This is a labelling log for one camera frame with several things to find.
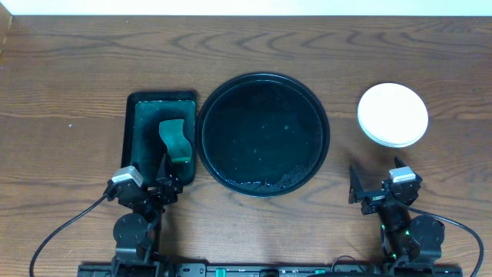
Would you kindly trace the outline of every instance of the white wall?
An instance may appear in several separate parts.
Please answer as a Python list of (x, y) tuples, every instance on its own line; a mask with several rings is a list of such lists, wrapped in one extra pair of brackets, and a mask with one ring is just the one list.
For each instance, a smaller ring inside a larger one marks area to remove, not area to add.
[(492, 0), (0, 0), (13, 15), (492, 15)]

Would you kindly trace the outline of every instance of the white plate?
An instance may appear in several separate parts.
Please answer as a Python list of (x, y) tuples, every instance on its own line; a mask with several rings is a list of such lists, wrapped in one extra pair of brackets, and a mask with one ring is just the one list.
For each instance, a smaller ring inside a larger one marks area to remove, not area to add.
[(418, 141), (429, 122), (425, 104), (417, 93), (393, 83), (369, 88), (359, 102), (357, 118), (369, 138), (395, 148)]

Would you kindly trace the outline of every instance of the green sponge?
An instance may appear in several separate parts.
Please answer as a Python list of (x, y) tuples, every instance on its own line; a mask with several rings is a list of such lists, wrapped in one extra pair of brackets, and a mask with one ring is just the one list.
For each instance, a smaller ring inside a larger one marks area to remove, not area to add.
[(159, 135), (173, 163), (191, 161), (191, 144), (183, 134), (184, 123), (184, 119), (172, 119), (159, 124)]

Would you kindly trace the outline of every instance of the wooden table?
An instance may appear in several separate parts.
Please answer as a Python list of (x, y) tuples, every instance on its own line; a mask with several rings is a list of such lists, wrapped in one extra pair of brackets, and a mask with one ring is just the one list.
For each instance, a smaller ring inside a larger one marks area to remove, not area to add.
[[(26, 276), (43, 239), (100, 197), (120, 163), (130, 93), (192, 88), (199, 110), (222, 82), (264, 70), (299, 79), (323, 103), (332, 134), (323, 167), (289, 195), (255, 199), (219, 185), (198, 160), (164, 217), (163, 253), (377, 261), (379, 220), (348, 205), (347, 169), (362, 165), (378, 185), (398, 155), (424, 178), (414, 206), (476, 230), (487, 249), (480, 276), (492, 275), (492, 18), (128, 16), (14, 17), (0, 58), (0, 275)], [(425, 101), (430, 123), (415, 145), (385, 148), (361, 131), (357, 103), (379, 82)], [(110, 261), (113, 225), (128, 212), (103, 202), (49, 242), (37, 275)], [(470, 274), (477, 243), (446, 227), (439, 262)]]

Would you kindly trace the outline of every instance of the black plate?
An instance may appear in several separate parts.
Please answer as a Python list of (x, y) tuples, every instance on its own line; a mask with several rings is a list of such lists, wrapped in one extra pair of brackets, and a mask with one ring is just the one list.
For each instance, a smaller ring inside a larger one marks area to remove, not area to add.
[(314, 93), (274, 73), (241, 75), (217, 88), (198, 115), (197, 150), (227, 188), (269, 197), (300, 188), (323, 164), (328, 119)]

